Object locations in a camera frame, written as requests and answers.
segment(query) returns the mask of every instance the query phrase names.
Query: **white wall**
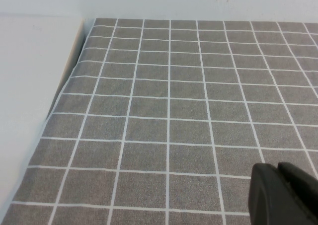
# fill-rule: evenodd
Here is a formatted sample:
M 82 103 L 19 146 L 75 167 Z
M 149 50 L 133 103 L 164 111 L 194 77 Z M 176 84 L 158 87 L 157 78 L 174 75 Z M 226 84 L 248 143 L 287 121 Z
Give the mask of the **white wall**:
M 0 12 L 100 17 L 318 22 L 318 0 L 0 0 Z

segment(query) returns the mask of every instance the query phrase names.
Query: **white surface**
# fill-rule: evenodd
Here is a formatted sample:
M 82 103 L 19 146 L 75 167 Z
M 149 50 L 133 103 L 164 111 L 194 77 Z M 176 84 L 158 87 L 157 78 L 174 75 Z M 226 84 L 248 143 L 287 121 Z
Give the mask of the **white surface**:
M 0 223 L 80 37 L 81 18 L 0 16 Z
M 318 22 L 317 0 L 0 0 L 0 12 L 99 17 Z

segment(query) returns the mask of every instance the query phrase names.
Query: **grid square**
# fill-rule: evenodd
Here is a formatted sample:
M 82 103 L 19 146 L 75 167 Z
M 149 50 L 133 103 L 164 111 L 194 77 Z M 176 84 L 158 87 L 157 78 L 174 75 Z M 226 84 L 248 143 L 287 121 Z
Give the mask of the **grid square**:
M 27 169 L 13 200 L 54 203 L 64 173 L 63 169 Z
M 202 53 L 229 54 L 229 46 L 227 43 L 201 42 Z
M 243 102 L 210 101 L 211 120 L 248 122 L 248 115 Z
M 94 96 L 89 113 L 95 115 L 126 116 L 129 98 Z
M 110 38 L 101 38 L 101 37 L 88 37 L 85 48 L 96 47 L 107 49 L 109 45 Z
M 54 112 L 85 113 L 91 96 L 62 94 Z
M 143 39 L 169 40 L 169 30 L 144 29 Z
M 254 125 L 261 147 L 302 148 L 293 126 Z
M 249 103 L 253 122 L 291 123 L 284 105 Z
M 227 32 L 229 42 L 256 43 L 253 32 L 230 31 Z
M 311 159 L 312 159 L 312 162 L 314 164 L 314 167 L 316 168 L 316 170 L 318 169 L 318 152 L 316 151 L 309 151 L 308 152 Z
M 108 209 L 57 207 L 52 225 L 103 225 L 107 218 Z
M 167 117 L 167 99 L 134 97 L 130 108 L 131 116 Z
M 257 149 L 216 148 L 220 174 L 250 176 L 255 163 L 262 163 Z
M 225 21 L 227 30 L 252 30 L 248 21 Z
M 139 64 L 154 64 L 154 65 L 167 65 L 168 53 L 167 52 L 145 52 L 139 53 Z
M 42 136 L 77 138 L 83 119 L 81 115 L 53 114 Z
M 166 145 L 125 143 L 120 168 L 166 171 Z
M 197 224 L 197 225 L 222 225 L 222 216 L 216 214 L 193 214 L 193 213 L 169 213 L 169 224 Z
M 98 76 L 102 62 L 80 62 L 75 66 L 72 76 Z
M 29 165 L 68 166 L 75 141 L 41 139 Z
M 215 174 L 211 147 L 170 145 L 170 171 Z
M 198 41 L 198 36 L 193 30 L 171 30 L 171 40 Z
M 190 68 L 181 66 L 170 67 L 171 80 L 180 81 L 203 81 L 201 68 Z
M 318 35 L 311 35 L 316 45 L 318 44 Z
M 102 77 L 118 77 L 118 78 L 133 78 L 135 71 L 134 64 L 112 64 L 106 63 L 103 72 L 101 73 Z
M 207 120 L 207 107 L 205 101 L 170 100 L 170 117 L 183 119 Z
M 234 69 L 204 68 L 206 82 L 238 82 Z
M 116 28 L 114 37 L 119 38 L 137 38 L 141 36 L 140 28 Z
M 249 179 L 220 178 L 226 212 L 248 212 Z
M 114 63 L 136 63 L 137 51 L 109 50 L 107 62 Z
M 110 48 L 117 50 L 138 50 L 139 41 L 135 39 L 119 39 L 113 38 L 111 41 Z
M 164 208 L 165 175 L 121 172 L 118 178 L 115 205 Z
M 268 70 L 238 70 L 241 83 L 274 84 Z
M 278 85 L 309 86 L 302 72 L 272 71 Z
M 126 140 L 145 142 L 166 142 L 167 121 L 157 119 L 128 120 Z
M 145 28 L 169 28 L 168 20 L 145 20 Z
M 198 28 L 200 30 L 223 30 L 223 22 L 220 20 L 199 20 Z
M 296 124 L 318 125 L 318 107 L 288 105 L 288 109 Z
M 233 56 L 237 68 L 266 69 L 263 57 L 260 56 Z
M 318 72 L 306 72 L 306 75 L 313 86 L 318 86 Z
M 221 210 L 216 177 L 170 175 L 169 190 L 172 209 Z
M 198 53 L 199 45 L 197 42 L 171 41 L 172 52 Z
M 309 87 L 279 87 L 285 102 L 318 104 L 314 91 Z
M 298 126 L 297 129 L 306 148 L 318 150 L 318 128 Z
M 96 78 L 91 77 L 73 77 L 70 78 L 63 92 L 90 94 L 94 91 L 96 81 Z
M 259 48 L 256 44 L 236 44 L 231 43 L 231 50 L 233 54 L 237 55 L 260 55 Z
M 263 54 L 268 56 L 292 56 L 287 45 L 259 45 Z
M 193 82 L 171 82 L 170 96 L 178 98 L 204 99 L 204 88 L 202 83 Z
M 168 82 L 136 80 L 134 96 L 167 97 Z
M 262 31 L 279 31 L 276 22 L 271 21 L 253 21 L 252 22 L 253 28 L 255 31 L 262 30 Z
M 279 162 L 289 162 L 308 174 L 314 175 L 313 169 L 304 151 L 295 150 L 262 150 L 266 163 L 277 167 Z
M 124 124 L 125 118 L 88 116 L 81 138 L 120 140 Z
M 199 30 L 200 41 L 226 42 L 224 31 L 202 31 Z
M 226 215 L 227 225 L 250 225 L 249 216 Z
M 114 31 L 113 27 L 94 26 L 89 36 L 111 37 L 113 34 L 113 31 Z
M 171 65 L 201 66 L 199 54 L 171 53 L 170 60 Z
M 290 32 L 303 32 L 306 33 L 306 29 L 302 23 L 298 22 L 279 22 L 279 26 L 282 31 Z
M 166 66 L 138 65 L 136 78 L 168 80 L 168 71 Z
M 238 84 L 207 83 L 206 87 L 209 99 L 243 101 Z
M 118 19 L 117 26 L 124 26 L 124 27 L 142 27 L 143 20 L 136 20 L 136 19 Z
M 318 49 L 316 46 L 291 45 L 290 48 L 296 57 L 318 58 Z
M 202 54 L 202 62 L 205 67 L 232 68 L 233 61 L 230 55 L 205 55 Z
M 47 224 L 53 208 L 47 206 L 32 206 L 11 204 L 2 225 L 42 225 Z
M 210 144 L 211 136 L 207 122 L 170 121 L 170 141 L 177 143 Z
M 171 21 L 172 29 L 193 29 L 197 28 L 195 20 L 172 20 Z
M 250 124 L 213 122 L 212 128 L 216 145 L 256 146 Z
M 93 60 L 93 61 L 104 61 L 106 54 L 105 49 L 84 49 L 81 53 L 79 61 Z
M 275 86 L 242 85 L 247 101 L 282 102 Z
M 318 70 L 318 59 L 298 58 L 303 70 Z
M 300 70 L 294 58 L 269 56 L 265 58 L 271 70 Z
M 169 41 L 164 40 L 142 40 L 141 51 L 169 51 Z
M 60 203 L 110 205 L 115 172 L 69 170 Z
M 288 44 L 313 45 L 313 41 L 308 34 L 284 33 Z
M 280 32 L 255 32 L 255 35 L 260 44 L 285 44 L 285 40 Z
M 72 167 L 117 169 L 120 142 L 80 141 Z
M 164 224 L 165 223 L 165 212 L 155 211 L 138 211 L 138 210 L 119 210 L 113 211 L 111 217 L 112 225 L 125 225 L 125 224 Z
M 318 24 L 317 23 L 305 23 L 306 28 L 308 29 L 309 33 L 318 34 Z
M 107 25 L 107 26 L 115 26 L 116 19 L 111 18 L 97 18 L 95 20 L 95 25 Z
M 96 94 L 130 95 L 132 83 L 132 80 L 127 79 L 101 78 L 96 89 Z

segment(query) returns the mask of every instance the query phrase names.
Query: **black plastic object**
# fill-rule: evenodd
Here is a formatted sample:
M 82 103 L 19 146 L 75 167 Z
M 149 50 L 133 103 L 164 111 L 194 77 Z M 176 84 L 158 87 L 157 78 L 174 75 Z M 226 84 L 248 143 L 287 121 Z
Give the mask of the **black plastic object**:
M 291 163 L 255 164 L 248 209 L 252 225 L 318 225 L 318 181 Z

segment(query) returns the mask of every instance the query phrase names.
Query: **checkered fabric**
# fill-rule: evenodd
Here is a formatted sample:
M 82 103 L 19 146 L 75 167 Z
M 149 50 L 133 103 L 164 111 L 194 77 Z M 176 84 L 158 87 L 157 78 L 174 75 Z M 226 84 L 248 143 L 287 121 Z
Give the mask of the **checkered fabric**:
M 3 225 L 249 224 L 251 168 L 317 177 L 318 24 L 102 19 Z

